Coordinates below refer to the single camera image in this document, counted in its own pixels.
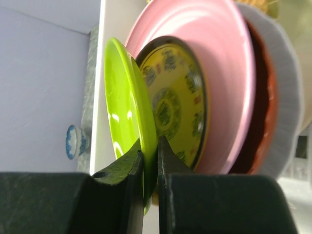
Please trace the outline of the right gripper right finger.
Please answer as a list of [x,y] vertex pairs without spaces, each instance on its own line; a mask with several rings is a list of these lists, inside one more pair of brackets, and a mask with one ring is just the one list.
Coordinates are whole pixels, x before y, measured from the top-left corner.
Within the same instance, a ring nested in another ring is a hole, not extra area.
[[162,234],[295,234],[278,183],[262,175],[194,173],[158,140],[159,231]]

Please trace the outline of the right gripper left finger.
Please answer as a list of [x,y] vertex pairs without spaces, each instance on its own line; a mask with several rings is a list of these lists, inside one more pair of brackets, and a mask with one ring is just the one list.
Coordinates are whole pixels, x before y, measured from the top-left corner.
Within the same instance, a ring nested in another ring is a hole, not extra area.
[[3,234],[140,234],[143,227],[140,143],[94,175],[3,172]]

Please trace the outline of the lime green plate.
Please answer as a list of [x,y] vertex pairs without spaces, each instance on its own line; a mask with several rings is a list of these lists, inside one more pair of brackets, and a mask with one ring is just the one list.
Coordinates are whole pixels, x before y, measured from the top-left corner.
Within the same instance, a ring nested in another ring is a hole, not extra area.
[[157,181],[156,126],[146,83],[135,59],[116,38],[104,53],[105,97],[116,158],[138,142],[143,153],[144,213],[149,211]]

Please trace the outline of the red round plate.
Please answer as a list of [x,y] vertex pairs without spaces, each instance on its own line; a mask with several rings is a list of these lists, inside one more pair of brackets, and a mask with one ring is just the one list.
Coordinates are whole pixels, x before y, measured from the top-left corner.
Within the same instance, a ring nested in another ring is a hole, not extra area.
[[277,122],[277,75],[260,32],[249,20],[254,51],[256,88],[253,114],[242,149],[230,174],[256,174],[267,157]]

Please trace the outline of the blue yellow pattern plate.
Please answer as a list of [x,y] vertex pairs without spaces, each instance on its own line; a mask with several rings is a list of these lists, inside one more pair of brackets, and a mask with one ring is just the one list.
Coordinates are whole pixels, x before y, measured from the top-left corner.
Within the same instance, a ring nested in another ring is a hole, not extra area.
[[197,165],[208,135],[209,95],[200,64],[183,40],[161,36],[136,57],[147,85],[158,136],[188,167]]

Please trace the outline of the white plate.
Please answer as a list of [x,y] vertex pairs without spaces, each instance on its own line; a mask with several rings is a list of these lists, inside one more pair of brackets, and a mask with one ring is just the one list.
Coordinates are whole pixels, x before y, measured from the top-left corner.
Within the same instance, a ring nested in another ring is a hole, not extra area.
[[237,3],[237,7],[263,38],[277,75],[277,123],[273,142],[259,173],[278,179],[296,153],[304,114],[302,72],[283,27],[256,7],[244,3]]

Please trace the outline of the pink plate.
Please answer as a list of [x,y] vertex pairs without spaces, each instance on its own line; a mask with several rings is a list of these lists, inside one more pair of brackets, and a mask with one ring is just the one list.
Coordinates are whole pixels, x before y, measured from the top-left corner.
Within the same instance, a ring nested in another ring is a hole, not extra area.
[[163,35],[189,44],[208,81],[210,129],[195,170],[226,174],[246,139],[255,96],[254,52],[245,21],[232,0],[153,0],[136,20],[126,47],[137,56]]

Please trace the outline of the round bamboo mat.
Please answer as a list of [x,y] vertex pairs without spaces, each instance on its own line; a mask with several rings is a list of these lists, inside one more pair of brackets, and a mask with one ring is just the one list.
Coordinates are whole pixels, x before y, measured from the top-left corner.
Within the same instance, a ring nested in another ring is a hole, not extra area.
[[240,0],[240,2],[258,8],[273,19],[278,18],[278,0]]

